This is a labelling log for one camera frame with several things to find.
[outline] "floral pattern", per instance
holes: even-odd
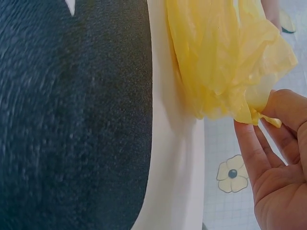
[[[239,192],[248,186],[248,173],[241,155],[236,155],[220,164],[216,179],[225,193]]]

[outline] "fabric surface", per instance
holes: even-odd
[[[0,1],[0,229],[130,229],[151,141],[146,0]]]

